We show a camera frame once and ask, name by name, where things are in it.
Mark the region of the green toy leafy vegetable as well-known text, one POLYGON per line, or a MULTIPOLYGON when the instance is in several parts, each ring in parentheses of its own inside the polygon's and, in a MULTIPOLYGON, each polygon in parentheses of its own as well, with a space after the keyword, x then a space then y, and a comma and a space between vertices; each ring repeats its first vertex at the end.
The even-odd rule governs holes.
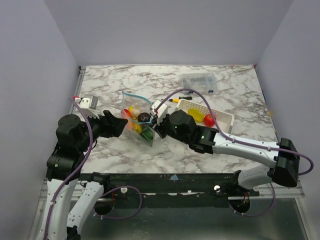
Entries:
POLYGON ((152 142, 154 139, 154 131, 149 126, 142 126, 140 135, 148 142, 152 142))

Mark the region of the yellow toy banana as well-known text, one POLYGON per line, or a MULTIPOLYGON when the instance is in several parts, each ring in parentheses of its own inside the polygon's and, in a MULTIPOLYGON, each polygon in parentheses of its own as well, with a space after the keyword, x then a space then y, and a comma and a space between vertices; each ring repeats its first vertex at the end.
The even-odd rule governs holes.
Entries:
POLYGON ((142 133, 142 127, 141 127, 141 125, 140 124, 137 124, 137 123, 135 123, 134 125, 133 125, 133 128, 132 128, 134 131, 136 131, 138 134, 141 134, 142 133))

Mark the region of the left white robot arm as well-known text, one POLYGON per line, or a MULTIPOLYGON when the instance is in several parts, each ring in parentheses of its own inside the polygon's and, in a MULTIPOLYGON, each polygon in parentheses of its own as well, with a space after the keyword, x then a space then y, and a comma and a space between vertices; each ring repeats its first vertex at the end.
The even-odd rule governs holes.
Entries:
POLYGON ((46 163, 47 199, 37 239, 67 239, 72 195, 94 141, 99 137, 118 138, 127 123, 127 119, 115 117, 108 110, 84 121, 75 114, 65 115, 58 121, 57 144, 46 163))

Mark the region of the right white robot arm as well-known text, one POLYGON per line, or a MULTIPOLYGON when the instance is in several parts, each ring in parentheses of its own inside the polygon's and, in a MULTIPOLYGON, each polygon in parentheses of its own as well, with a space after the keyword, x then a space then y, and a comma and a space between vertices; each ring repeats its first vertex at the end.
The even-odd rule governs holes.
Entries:
POLYGON ((294 188, 298 185, 300 157, 293 142, 262 142, 226 134, 216 128, 197 125, 183 110, 172 114, 152 112, 153 129, 163 139, 167 136, 189 146, 200 154, 219 154, 240 157, 259 163, 259 166, 239 170, 230 183, 230 191, 241 196, 247 190, 268 183, 294 188))

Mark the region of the clear zip top bag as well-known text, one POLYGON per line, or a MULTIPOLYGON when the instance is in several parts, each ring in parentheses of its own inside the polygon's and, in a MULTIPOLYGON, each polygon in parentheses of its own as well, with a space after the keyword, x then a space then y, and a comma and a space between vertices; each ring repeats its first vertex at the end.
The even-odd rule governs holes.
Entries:
POLYGON ((131 92, 122 92, 120 113, 128 120, 125 134, 136 144, 153 146, 155 131, 151 128, 152 116, 150 107, 152 103, 144 96, 131 92))

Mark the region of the beige toy garlic bulb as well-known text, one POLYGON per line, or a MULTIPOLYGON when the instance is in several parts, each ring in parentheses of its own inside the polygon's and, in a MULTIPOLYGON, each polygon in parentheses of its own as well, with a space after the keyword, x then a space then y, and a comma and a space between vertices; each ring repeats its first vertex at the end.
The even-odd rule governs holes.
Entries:
POLYGON ((141 111, 138 108, 133 108, 131 110, 131 115, 133 118, 137 119, 138 116, 140 115, 141 111))

